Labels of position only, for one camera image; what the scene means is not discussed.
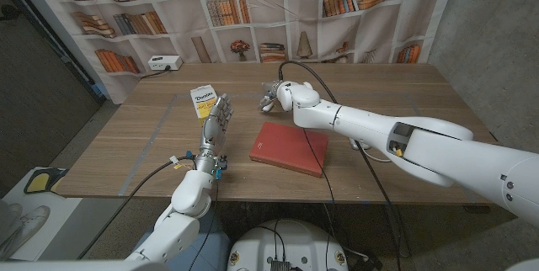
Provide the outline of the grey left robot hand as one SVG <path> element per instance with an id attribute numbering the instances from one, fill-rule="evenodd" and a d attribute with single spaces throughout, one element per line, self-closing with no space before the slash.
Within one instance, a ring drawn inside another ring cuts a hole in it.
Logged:
<path id="1" fill-rule="evenodd" d="M 217 155 L 224 147 L 228 123 L 234 113 L 232 100 L 224 93 L 219 96 L 205 119 L 200 138 L 200 149 Z"/>

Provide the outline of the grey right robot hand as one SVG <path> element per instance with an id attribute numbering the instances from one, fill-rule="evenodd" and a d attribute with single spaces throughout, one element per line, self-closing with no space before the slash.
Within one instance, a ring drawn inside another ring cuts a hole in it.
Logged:
<path id="1" fill-rule="evenodd" d="M 282 84 L 281 80 L 273 82 L 263 82 L 262 88 L 264 90 L 264 96 L 259 101 L 258 109 L 262 112 L 270 112 L 274 106 L 274 102 L 277 99 L 277 90 Z"/>

